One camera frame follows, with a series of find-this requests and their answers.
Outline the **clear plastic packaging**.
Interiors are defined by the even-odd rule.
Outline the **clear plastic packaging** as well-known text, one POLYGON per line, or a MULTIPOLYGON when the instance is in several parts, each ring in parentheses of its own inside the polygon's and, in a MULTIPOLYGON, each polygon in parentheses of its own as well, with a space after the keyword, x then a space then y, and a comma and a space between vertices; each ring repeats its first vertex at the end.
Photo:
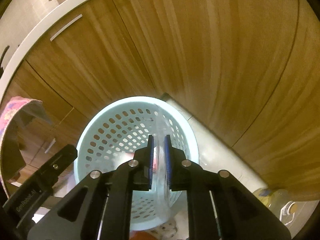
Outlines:
POLYGON ((168 122, 163 119, 163 111, 155 105, 155 117, 152 124, 153 135, 153 165, 152 191, 156 215, 165 220, 171 216, 170 190, 167 185, 167 165, 165 160, 165 137, 168 134, 168 122))

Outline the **teal plastic waste basket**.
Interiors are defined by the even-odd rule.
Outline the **teal plastic waste basket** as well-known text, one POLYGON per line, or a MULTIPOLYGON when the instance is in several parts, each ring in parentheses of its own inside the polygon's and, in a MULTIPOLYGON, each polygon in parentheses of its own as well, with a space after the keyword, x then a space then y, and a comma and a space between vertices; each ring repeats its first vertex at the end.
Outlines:
MULTIPOLYGON (((134 96, 108 105, 88 123, 76 147, 75 182, 79 183, 93 170, 103 173, 116 170, 132 159, 136 150, 146 147, 152 135, 155 105, 162 108, 163 119, 168 122, 167 135, 172 146, 182 150, 187 159, 199 163, 197 141, 187 119, 163 100, 134 96)), ((163 220, 156 215, 152 189, 134 191, 130 229, 142 231, 166 223, 183 208, 185 198, 181 191, 170 191, 171 216, 163 220)))

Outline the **floral tablecloth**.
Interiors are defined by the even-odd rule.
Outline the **floral tablecloth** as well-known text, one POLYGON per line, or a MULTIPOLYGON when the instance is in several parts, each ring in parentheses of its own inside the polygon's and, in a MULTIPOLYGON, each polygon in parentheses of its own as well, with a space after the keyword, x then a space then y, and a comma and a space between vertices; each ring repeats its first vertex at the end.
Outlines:
POLYGON ((6 182, 25 167, 18 145, 18 129, 25 128, 35 118, 51 123, 41 100, 21 96, 12 97, 1 113, 1 186, 7 198, 10 192, 6 182))

